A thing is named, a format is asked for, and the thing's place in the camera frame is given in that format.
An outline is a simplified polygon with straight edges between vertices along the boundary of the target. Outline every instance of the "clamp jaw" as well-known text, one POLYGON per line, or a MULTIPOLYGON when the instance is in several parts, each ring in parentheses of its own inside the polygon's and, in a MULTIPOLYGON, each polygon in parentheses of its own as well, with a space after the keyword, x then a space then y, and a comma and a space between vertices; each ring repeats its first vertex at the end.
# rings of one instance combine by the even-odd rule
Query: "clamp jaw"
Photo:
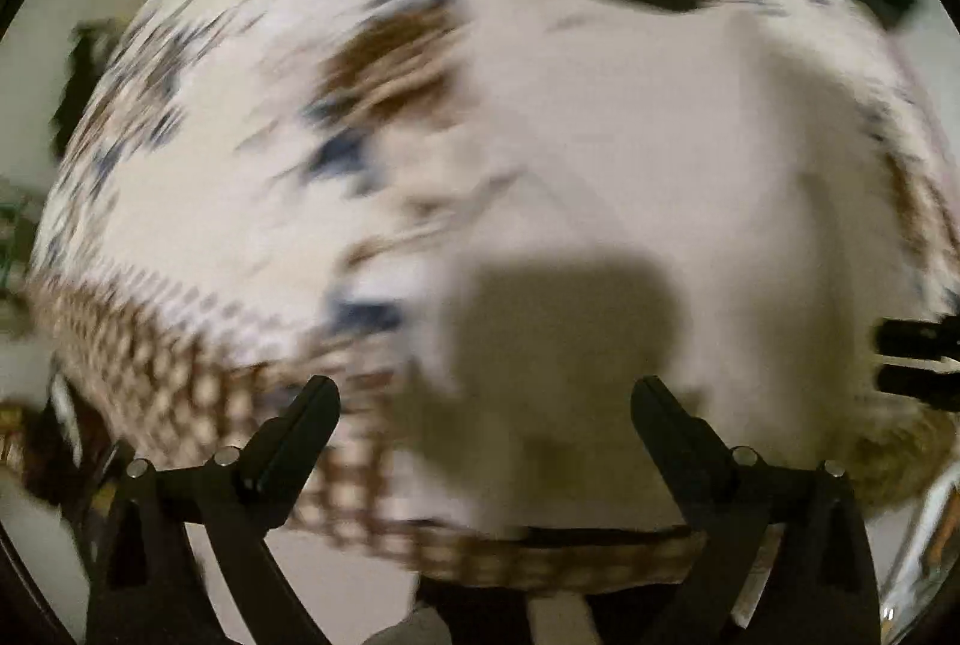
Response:
POLYGON ((282 526, 340 418, 337 386, 314 377, 243 450, 157 471, 132 461, 91 578, 88 645, 230 645, 198 575, 185 523, 206 527, 260 645, 329 645, 264 544, 282 526))
POLYGON ((768 466, 728 449, 656 377, 634 389, 632 419, 691 528, 707 546, 641 645, 717 642, 767 526, 784 538, 739 645, 877 645, 880 601, 870 545, 843 468, 768 466))
MULTIPOLYGON (((881 355, 914 361, 960 361, 960 316, 940 322, 885 320, 877 327, 875 349, 881 355)), ((877 389, 919 399, 935 410, 960 412, 960 371, 941 373, 909 365, 884 365, 877 389)))
MULTIPOLYGON (((880 642, 870 547, 843 469, 831 461, 815 471, 784 469, 748 447, 728 449, 656 377, 637 383, 631 410, 683 517, 708 537, 640 645, 717 642, 772 523, 786 525, 779 555, 735 642, 880 642)), ((328 645, 263 538, 290 514, 339 415, 333 381, 314 377, 243 450, 223 448, 203 466, 171 471, 131 461, 94 565, 88 645, 232 645, 203 588, 185 523, 205 526, 257 643, 328 645)))

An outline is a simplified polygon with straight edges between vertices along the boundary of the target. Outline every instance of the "silver screw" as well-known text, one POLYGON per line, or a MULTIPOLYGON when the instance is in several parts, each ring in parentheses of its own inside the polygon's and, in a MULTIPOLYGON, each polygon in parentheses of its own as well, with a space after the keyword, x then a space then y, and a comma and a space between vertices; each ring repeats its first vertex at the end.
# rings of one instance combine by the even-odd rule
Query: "silver screw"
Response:
POLYGON ((843 477, 847 474, 847 471, 843 466, 840 466, 836 461, 825 461, 824 462, 824 472, 827 472, 830 477, 843 477))
POLYGON ((145 458, 136 458, 127 466, 127 476, 133 477, 133 479, 136 480, 137 477, 143 477, 149 468, 150 461, 147 461, 145 458))
POLYGON ((760 456, 757 455, 757 452, 752 447, 741 444, 740 447, 733 448, 733 461, 736 461, 741 466, 756 466, 759 460, 760 456))
POLYGON ((235 447, 221 447, 213 454, 213 463, 217 466, 231 466, 240 458, 240 451, 235 447))

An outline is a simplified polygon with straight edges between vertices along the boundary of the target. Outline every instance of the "patterned fabric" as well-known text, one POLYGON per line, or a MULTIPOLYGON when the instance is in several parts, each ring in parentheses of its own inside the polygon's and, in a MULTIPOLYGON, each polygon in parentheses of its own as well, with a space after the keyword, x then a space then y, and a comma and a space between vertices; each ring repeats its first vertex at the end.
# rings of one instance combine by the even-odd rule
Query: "patterned fabric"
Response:
POLYGON ((674 528, 679 513, 632 435, 618 389, 651 373, 639 365, 672 367, 680 397, 731 443, 796 466, 830 453, 876 508, 914 495, 955 429, 872 392, 869 337, 880 316, 933 316, 956 292, 952 185, 923 109, 849 0, 688 3, 151 0, 38 233, 30 296, 65 373, 160 467, 242 445, 309 376, 332 377, 344 417, 291 526, 474 586, 683 579, 702 539, 674 528), (808 200, 836 251, 793 233, 809 229, 808 200), (616 290, 616 268, 593 282, 611 253, 628 274, 654 263, 644 279, 662 290, 616 290), (504 263, 532 266, 550 298, 519 307, 522 290, 499 283, 493 297, 512 309, 480 328, 502 347, 467 367, 482 385, 471 391, 450 374, 469 311, 445 308, 484 286, 469 271, 504 263), (570 263, 572 282, 550 276, 570 263), (816 275, 810 300, 789 292, 795 271, 816 275), (600 287, 577 303, 565 289, 581 278, 600 287), (648 311, 642 328, 576 324, 632 295, 644 309, 674 293, 677 306, 648 311), (557 336, 538 346, 531 327, 557 336), (766 334, 776 338, 763 346, 766 334), (820 341, 781 349, 808 337, 820 341), (564 339, 572 359, 555 355, 564 339), (841 352, 817 368, 817 345, 834 340, 841 352), (650 355, 621 360, 624 347, 650 355), (527 398, 524 381, 544 367, 516 367, 526 349, 553 367, 555 394, 527 398), (750 361, 760 370, 736 368, 750 361), (586 384, 560 389, 568 377, 586 384), (800 398, 834 381, 822 402, 800 398), (404 416, 434 414, 405 413, 424 393, 440 407, 473 401, 436 413, 446 425, 416 426, 404 416), (605 409, 603 428, 587 420, 570 434, 572 450, 549 444, 605 409), (501 419, 522 425, 490 442, 501 419), (440 428, 449 436, 431 445, 440 428), (445 467, 458 446, 463 463, 445 467), (509 501, 525 463, 544 457, 569 479, 509 501), (578 458, 596 463, 584 471, 578 458), (565 506, 572 491, 582 495, 565 506), (524 525, 639 533, 511 541, 524 525))

